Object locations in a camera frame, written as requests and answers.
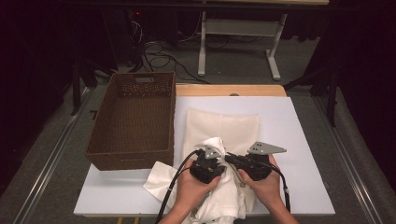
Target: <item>gray carpet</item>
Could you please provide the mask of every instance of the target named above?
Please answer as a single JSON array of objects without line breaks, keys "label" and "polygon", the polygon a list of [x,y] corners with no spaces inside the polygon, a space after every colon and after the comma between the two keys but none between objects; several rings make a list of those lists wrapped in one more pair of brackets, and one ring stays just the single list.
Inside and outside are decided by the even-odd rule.
[{"label": "gray carpet", "polygon": [[[280,82],[271,79],[268,64],[263,58],[262,46],[265,44],[268,44],[268,40],[260,39],[252,43],[233,42],[224,48],[216,49],[223,43],[221,41],[209,42],[209,46],[213,48],[207,51],[206,77],[203,79],[216,84],[288,83],[304,73],[317,41],[304,43],[299,43],[295,39],[281,41],[276,53],[279,72],[282,76]],[[159,48],[159,46],[149,48],[148,52],[156,52],[155,48]],[[180,45],[177,49],[164,46],[164,52],[175,56],[192,74],[196,74],[197,49],[198,46],[193,45],[193,42],[190,42],[189,46]],[[172,64],[165,65],[164,58],[156,59],[152,63],[159,67],[155,68],[156,71],[175,70]],[[124,65],[120,67],[121,70],[128,69]],[[181,77],[188,77],[180,66],[176,70]],[[48,185],[40,195],[37,204],[34,204],[34,211],[28,215],[27,223],[118,223],[117,218],[73,215],[78,193],[90,166],[83,153],[93,126],[91,111],[99,108],[106,89],[106,82],[101,79],[99,81],[98,87],[91,90],[92,96],[87,99],[87,104],[82,109],[75,127],[65,139],[62,157],[60,157],[56,169],[53,170]],[[178,81],[186,82],[182,78],[179,78]],[[307,142],[336,212],[334,216],[297,217],[297,219],[301,223],[380,223],[367,218],[364,206],[361,206],[361,201],[350,184],[351,177],[340,156],[340,144],[336,139],[334,140],[334,133],[337,133],[343,146],[347,148],[347,153],[352,159],[362,183],[367,188],[382,223],[396,223],[393,214],[396,211],[394,192],[361,139],[353,118],[347,111],[342,93],[338,92],[338,104],[335,111],[336,128],[329,127],[326,119],[323,118],[320,104],[325,101],[324,98],[312,98],[307,87],[295,88],[288,91],[288,95],[294,103]],[[0,199],[0,223],[13,222],[45,166],[47,158],[57,146],[64,127],[71,119],[70,113],[73,109],[71,96],[71,91],[64,96],[65,103],[48,120],[21,169]],[[122,223],[133,223],[133,220],[133,218],[125,218]],[[154,223],[154,219],[142,218],[140,223]],[[235,223],[272,223],[272,220],[270,217],[250,217],[246,220],[237,220]]]}]

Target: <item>white tabletop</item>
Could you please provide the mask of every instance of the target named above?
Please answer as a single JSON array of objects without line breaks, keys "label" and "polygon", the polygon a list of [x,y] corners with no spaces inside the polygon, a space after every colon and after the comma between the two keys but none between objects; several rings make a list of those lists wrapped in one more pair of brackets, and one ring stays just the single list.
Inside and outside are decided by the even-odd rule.
[{"label": "white tabletop", "polygon": [[[175,114],[175,167],[181,161],[181,146],[188,108],[229,115],[261,116],[258,141],[283,147],[276,162],[290,189],[291,212],[295,215],[332,215],[334,209],[318,167],[306,142],[289,97],[272,96],[178,96]],[[87,217],[156,216],[161,202],[143,188],[150,170],[98,171],[91,166],[74,213]],[[248,216],[268,214],[259,203]]]}]

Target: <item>metal rail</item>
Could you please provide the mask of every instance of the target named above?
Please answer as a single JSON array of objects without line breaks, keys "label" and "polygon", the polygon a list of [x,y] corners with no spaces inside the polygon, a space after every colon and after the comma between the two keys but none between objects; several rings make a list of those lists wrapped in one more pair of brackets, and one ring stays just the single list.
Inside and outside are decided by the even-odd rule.
[{"label": "metal rail", "polygon": [[30,216],[35,211],[35,207],[37,206],[38,201],[41,198],[41,195],[44,193],[46,186],[50,182],[50,178],[53,172],[55,171],[58,161],[61,159],[64,153],[64,143],[69,137],[69,134],[72,132],[76,122],[78,121],[78,117],[82,109],[84,108],[84,105],[87,104],[91,95],[92,95],[92,90],[85,88],[84,92],[82,93],[81,107],[77,111],[76,115],[72,116],[68,121],[68,123],[66,124],[64,131],[62,132],[61,136],[58,139],[58,142],[55,145],[55,148],[52,150],[51,154],[49,155],[46,164],[41,170],[40,175],[38,176],[29,195],[27,196],[25,202],[23,203],[20,212],[15,217],[13,222],[14,224],[28,223]]},{"label": "metal rail", "polygon": [[382,224],[383,221],[378,214],[375,205],[372,202],[372,199],[370,197],[369,192],[367,191],[366,186],[364,185],[363,181],[361,180],[361,177],[356,170],[352,160],[350,159],[347,149],[344,146],[337,130],[332,127],[330,122],[327,119],[326,116],[326,105],[324,102],[318,98],[318,97],[313,97],[314,103],[317,106],[317,108],[320,111],[320,115],[322,116],[323,120],[326,122],[326,126],[328,127],[332,138],[334,140],[334,143],[337,145],[337,154],[341,160],[341,164],[346,171],[346,176],[349,179],[349,182],[355,191],[356,197],[359,200],[359,203],[361,204],[361,208],[364,212],[364,215],[366,215],[367,220],[371,224]]}]

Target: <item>cream towel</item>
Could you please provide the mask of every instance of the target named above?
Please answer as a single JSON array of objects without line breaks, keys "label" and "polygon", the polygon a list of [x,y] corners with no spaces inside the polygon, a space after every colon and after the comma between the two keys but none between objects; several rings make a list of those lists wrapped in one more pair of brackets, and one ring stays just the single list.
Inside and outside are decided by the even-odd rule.
[{"label": "cream towel", "polygon": [[[218,187],[212,190],[197,211],[184,220],[187,223],[233,223],[236,218],[245,218],[251,212],[256,200],[249,187],[241,187],[231,167],[224,161],[225,151],[245,155],[248,148],[257,141],[260,117],[258,115],[236,116],[189,109],[183,142],[183,156],[202,145],[219,150],[222,165],[227,166]],[[143,186],[160,201],[169,187],[176,169],[156,162]],[[167,206],[172,207],[176,199],[177,185],[169,197]]]}]

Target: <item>brown wicker basket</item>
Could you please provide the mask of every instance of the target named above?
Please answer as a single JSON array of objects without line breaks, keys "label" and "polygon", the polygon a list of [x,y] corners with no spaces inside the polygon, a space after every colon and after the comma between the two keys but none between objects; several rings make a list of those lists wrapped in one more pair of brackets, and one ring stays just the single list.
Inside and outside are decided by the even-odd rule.
[{"label": "brown wicker basket", "polygon": [[99,170],[173,165],[175,73],[115,74],[96,116],[86,157]]}]

